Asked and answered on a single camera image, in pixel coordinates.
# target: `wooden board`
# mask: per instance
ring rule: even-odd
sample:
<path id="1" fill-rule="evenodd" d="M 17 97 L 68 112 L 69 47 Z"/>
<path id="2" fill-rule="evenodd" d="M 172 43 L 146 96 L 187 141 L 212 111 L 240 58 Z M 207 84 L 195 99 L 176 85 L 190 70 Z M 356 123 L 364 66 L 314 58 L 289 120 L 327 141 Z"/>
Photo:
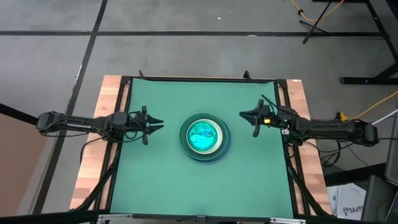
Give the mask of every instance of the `wooden board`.
<path id="1" fill-rule="evenodd" d="M 107 116 L 114 112 L 116 98 L 118 97 L 120 80 L 120 75 L 104 76 L 103 84 L 101 86 L 96 109 L 94 112 L 94 117 Z M 309 119 L 310 115 L 307 106 L 307 100 L 305 99 L 304 89 L 301 80 L 287 80 L 287 85 L 289 90 L 291 107 L 295 109 L 300 116 Z M 279 92 L 281 98 L 283 99 L 283 91 L 280 90 Z M 126 95 L 127 94 L 123 94 L 122 104 L 119 109 L 121 111 L 123 110 L 126 103 Z M 98 137 L 99 136 L 97 134 L 90 134 L 88 136 L 88 141 Z M 76 208 L 77 206 L 79 206 L 98 183 L 104 159 L 105 148 L 106 142 L 102 140 L 96 141 L 86 146 L 70 208 Z M 323 178 L 322 167 L 320 164 L 317 149 L 311 145 L 305 144 L 300 147 L 300 157 L 302 161 L 305 185 L 314 196 L 315 200 L 322 206 L 322 208 L 328 213 L 331 213 L 328 195 L 326 192 L 325 180 Z M 100 208 L 105 207 L 104 202 L 107 196 L 107 189 L 108 185 L 104 187 Z M 299 213 L 303 213 L 301 193 L 297 186 L 295 186 L 295 193 L 297 198 L 298 211 Z"/>

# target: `green tabletop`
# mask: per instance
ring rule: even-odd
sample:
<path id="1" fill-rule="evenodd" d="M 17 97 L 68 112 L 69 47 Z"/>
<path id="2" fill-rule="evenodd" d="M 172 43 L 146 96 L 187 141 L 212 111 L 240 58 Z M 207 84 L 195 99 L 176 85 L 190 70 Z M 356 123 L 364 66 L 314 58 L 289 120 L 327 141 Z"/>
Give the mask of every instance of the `green tabletop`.
<path id="1" fill-rule="evenodd" d="M 165 127 L 123 143 L 111 213 L 292 218 L 280 130 L 253 127 L 239 116 L 261 94 L 275 102 L 273 83 L 152 82 L 133 79 L 130 111 L 146 105 Z M 193 114 L 222 119 L 231 133 L 227 155 L 212 164 L 187 156 L 178 134 Z"/>

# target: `black stand leg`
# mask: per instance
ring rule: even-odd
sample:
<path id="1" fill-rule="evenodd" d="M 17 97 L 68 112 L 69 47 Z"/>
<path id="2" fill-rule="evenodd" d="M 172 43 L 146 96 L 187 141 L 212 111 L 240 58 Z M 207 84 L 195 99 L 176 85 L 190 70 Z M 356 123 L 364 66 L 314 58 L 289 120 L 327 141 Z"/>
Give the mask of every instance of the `black stand leg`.
<path id="1" fill-rule="evenodd" d="M 373 20 L 376 23 L 377 28 L 379 29 L 379 31 L 381 33 L 381 36 L 386 41 L 387 46 L 390 48 L 392 57 L 394 58 L 394 60 L 396 62 L 393 65 L 391 65 L 390 67 L 386 68 L 380 74 L 376 75 L 375 77 L 372 77 L 372 78 L 341 77 L 339 79 L 339 81 L 341 84 L 349 84 L 349 85 L 398 85 L 398 78 L 390 78 L 391 76 L 398 73 L 397 51 L 395 50 L 394 46 L 392 45 L 390 37 L 388 36 L 386 30 L 384 29 L 383 25 L 381 24 L 379 16 L 376 14 L 376 11 L 374 10 L 370 1 L 366 1 L 366 6 L 368 7 L 369 12 L 371 13 Z"/>
<path id="2" fill-rule="evenodd" d="M 325 175 L 326 186 L 334 186 L 352 183 L 356 181 L 368 180 L 371 175 L 384 177 L 386 163 L 375 164 L 369 167 L 362 167 L 353 170 L 341 171 L 334 174 Z"/>
<path id="3" fill-rule="evenodd" d="M 389 78 L 395 73 L 398 73 L 398 62 L 373 78 L 341 77 L 340 83 L 349 85 L 398 85 L 398 78 Z"/>
<path id="4" fill-rule="evenodd" d="M 303 24 L 303 25 L 306 25 L 306 26 L 308 26 L 308 28 L 310 28 L 310 31 L 307 33 L 307 35 L 305 36 L 305 38 L 304 38 L 304 40 L 303 40 L 303 42 L 302 42 L 303 44 L 305 44 L 305 43 L 307 42 L 308 38 L 310 38 L 310 36 L 311 36 L 311 34 L 313 33 L 314 30 L 320 31 L 320 32 L 322 32 L 322 33 L 324 33 L 324 34 L 327 34 L 327 33 L 328 33 L 328 32 L 326 32 L 326 31 L 324 31 L 323 29 L 318 28 L 317 25 L 318 25 L 319 21 L 322 19 L 322 17 L 323 17 L 323 15 L 325 14 L 326 10 L 328 10 L 330 4 L 331 4 L 331 1 L 329 1 L 328 5 L 327 5 L 326 8 L 323 10 L 323 12 L 321 13 L 321 15 L 319 16 L 319 18 L 317 19 L 317 21 L 315 22 L 314 25 L 311 25 L 311 24 L 309 24 L 309 23 L 307 23 L 307 22 L 304 22 L 304 21 L 301 21 L 301 20 L 298 21 L 299 23 L 301 23 L 301 24 Z"/>

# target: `gray floor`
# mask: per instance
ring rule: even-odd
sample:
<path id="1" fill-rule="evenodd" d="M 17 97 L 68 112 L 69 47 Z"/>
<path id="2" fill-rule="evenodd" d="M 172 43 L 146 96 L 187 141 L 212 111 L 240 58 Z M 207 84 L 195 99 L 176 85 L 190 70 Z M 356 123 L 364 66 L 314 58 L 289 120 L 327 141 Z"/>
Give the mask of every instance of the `gray floor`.
<path id="1" fill-rule="evenodd" d="M 380 20 L 398 48 L 398 21 L 383 0 L 372 0 Z M 308 17 L 324 3 L 297 0 Z M 0 30 L 92 30 L 101 0 L 5 0 L 0 2 Z M 288 0 L 114 0 L 109 1 L 100 30 L 304 31 Z M 327 31 L 377 31 L 364 4 L 343 4 L 320 27 Z M 38 116 L 65 111 L 88 37 L 0 36 L 0 102 Z M 333 118 L 337 111 L 354 116 L 397 90 L 396 86 L 343 86 L 338 77 L 372 77 L 393 63 L 378 38 L 300 37 L 98 37 L 75 107 L 75 115 L 92 116 L 103 75 L 176 75 L 303 80 L 312 118 Z M 363 117 L 373 121 L 396 108 L 384 103 Z M 389 137 L 388 121 L 378 125 Z M 65 142 L 44 211 L 69 206 L 84 138 Z M 318 141 L 332 150 L 332 141 Z M 372 148 L 352 147 L 368 164 L 384 162 L 388 141 Z M 343 151 L 337 167 L 363 167 Z M 334 172 L 324 169 L 324 173 Z"/>

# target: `orange cable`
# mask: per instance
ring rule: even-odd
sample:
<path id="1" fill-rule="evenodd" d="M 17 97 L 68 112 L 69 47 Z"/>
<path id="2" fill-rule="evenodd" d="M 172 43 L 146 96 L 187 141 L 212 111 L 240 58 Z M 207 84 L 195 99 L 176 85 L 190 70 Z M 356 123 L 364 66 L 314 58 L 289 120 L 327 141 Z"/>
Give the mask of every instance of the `orange cable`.
<path id="1" fill-rule="evenodd" d="M 293 1 L 293 0 L 290 0 L 292 3 L 293 3 L 293 5 L 296 7 L 296 9 L 299 11 L 300 9 L 299 9 L 299 7 L 297 6 L 297 4 Z M 330 12 L 328 12 L 327 14 L 325 14 L 323 17 L 322 17 L 322 19 L 323 18 L 325 18 L 325 17 L 327 17 L 327 16 L 329 16 L 334 10 L 336 10 L 342 3 L 344 2 L 344 0 L 341 0 L 341 2 L 337 5 L 337 6 L 335 6 Z M 305 19 L 305 20 L 307 20 L 307 21 L 310 21 L 310 22 L 316 22 L 318 19 L 309 19 L 309 18 L 307 18 L 307 17 L 305 17 L 304 16 L 304 14 L 301 12 L 300 13 L 300 15 Z"/>

